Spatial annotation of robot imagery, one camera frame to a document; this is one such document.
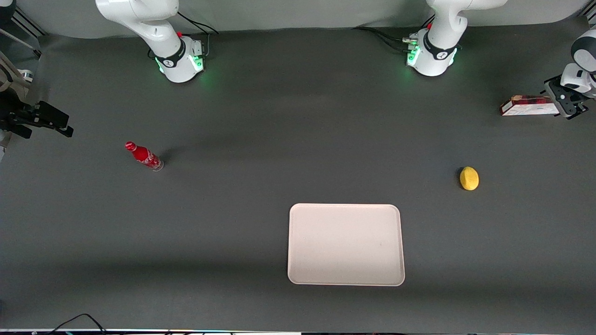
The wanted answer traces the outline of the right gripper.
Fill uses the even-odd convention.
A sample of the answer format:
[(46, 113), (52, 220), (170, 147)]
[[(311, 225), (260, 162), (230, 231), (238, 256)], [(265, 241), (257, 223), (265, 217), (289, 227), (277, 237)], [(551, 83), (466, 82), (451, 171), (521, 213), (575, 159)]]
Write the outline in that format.
[(1, 100), (0, 127), (24, 139), (31, 138), (32, 127), (47, 128), (57, 131), (68, 138), (73, 135), (73, 128), (68, 127), (69, 115), (45, 101), (39, 101), (35, 107), (36, 116), (47, 124), (28, 124), (33, 120), (34, 106), (20, 100)]

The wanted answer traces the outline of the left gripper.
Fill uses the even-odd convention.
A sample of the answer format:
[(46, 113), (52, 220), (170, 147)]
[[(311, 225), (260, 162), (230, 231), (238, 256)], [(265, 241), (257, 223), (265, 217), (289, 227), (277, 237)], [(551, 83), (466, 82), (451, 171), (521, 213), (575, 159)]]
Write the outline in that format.
[(545, 93), (557, 109), (557, 114), (566, 112), (566, 119), (570, 120), (588, 111), (584, 106), (585, 97), (571, 88), (562, 86), (560, 76), (545, 80), (543, 86)]

